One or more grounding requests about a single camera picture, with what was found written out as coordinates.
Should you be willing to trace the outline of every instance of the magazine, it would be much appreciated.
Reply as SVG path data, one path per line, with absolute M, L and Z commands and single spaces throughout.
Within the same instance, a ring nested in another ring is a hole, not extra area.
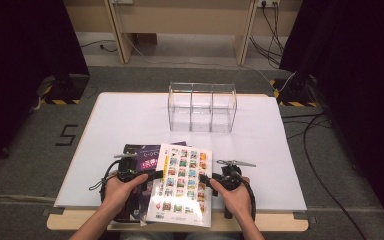
M 211 227 L 212 190 L 199 183 L 199 174 L 211 176 L 212 152 L 179 145 L 162 144 L 146 222 L 165 222 Z

